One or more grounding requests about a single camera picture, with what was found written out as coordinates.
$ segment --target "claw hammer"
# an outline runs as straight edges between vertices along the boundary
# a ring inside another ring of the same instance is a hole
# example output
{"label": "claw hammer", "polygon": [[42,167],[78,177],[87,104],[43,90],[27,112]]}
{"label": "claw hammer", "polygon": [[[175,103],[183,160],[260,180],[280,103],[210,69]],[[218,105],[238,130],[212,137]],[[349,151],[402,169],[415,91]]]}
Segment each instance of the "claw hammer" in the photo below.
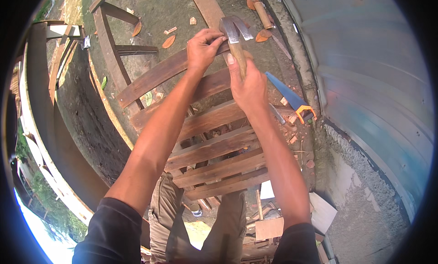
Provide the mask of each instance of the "claw hammer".
{"label": "claw hammer", "polygon": [[253,36],[245,26],[244,22],[237,16],[228,16],[220,19],[219,30],[224,33],[228,39],[229,50],[233,57],[236,58],[242,80],[246,76],[246,58],[242,44],[239,41],[239,31],[245,40],[253,39]]}

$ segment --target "sky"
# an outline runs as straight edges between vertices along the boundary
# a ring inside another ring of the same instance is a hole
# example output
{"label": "sky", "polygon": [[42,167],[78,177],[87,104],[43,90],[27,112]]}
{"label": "sky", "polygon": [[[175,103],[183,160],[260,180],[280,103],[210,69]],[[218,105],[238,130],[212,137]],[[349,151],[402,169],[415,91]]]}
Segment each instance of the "sky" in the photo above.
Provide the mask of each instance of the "sky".
{"label": "sky", "polygon": [[69,248],[75,247],[76,242],[74,242],[70,237],[63,241],[53,241],[53,239],[51,239],[49,234],[46,232],[46,227],[44,226],[43,220],[37,217],[23,204],[17,192],[15,192],[15,196],[17,197],[21,212],[23,213],[30,230],[35,236],[36,241],[39,243],[53,264],[71,263],[71,258],[73,257],[74,251]]}

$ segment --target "nail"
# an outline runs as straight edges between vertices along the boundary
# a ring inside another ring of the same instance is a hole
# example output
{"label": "nail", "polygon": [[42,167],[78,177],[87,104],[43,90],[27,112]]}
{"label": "nail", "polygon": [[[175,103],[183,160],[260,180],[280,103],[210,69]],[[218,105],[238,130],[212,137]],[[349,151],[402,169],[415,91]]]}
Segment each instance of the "nail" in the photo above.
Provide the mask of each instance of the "nail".
{"label": "nail", "polygon": [[229,65],[234,64],[234,57],[233,57],[232,54],[229,53],[229,54],[227,55],[227,60],[228,60],[228,64],[229,64]]}

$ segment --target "black sleeve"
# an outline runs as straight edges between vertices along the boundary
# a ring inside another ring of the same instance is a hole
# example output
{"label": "black sleeve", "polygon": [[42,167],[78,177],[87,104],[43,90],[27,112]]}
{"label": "black sleeve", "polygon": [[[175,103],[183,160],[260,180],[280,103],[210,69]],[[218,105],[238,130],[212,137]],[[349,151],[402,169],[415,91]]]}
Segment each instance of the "black sleeve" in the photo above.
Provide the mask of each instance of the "black sleeve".
{"label": "black sleeve", "polygon": [[273,264],[320,264],[315,229],[309,223],[287,228],[274,254]]}
{"label": "black sleeve", "polygon": [[114,198],[103,198],[72,263],[140,263],[141,216]]}

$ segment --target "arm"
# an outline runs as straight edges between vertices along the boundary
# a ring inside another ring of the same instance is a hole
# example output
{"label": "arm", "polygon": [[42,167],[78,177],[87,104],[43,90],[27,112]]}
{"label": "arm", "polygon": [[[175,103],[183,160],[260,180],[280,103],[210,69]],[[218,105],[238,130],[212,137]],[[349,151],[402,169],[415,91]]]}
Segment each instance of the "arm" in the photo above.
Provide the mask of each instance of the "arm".
{"label": "arm", "polygon": [[310,223],[309,194],[300,167],[289,150],[269,110],[266,76],[247,59],[247,76],[240,78],[239,66],[228,55],[231,92],[245,112],[260,141],[272,189],[284,217],[284,230],[299,223]]}
{"label": "arm", "polygon": [[123,172],[105,197],[118,199],[143,216],[180,134],[189,101],[225,39],[221,32],[203,29],[189,40],[186,74],[149,119]]}

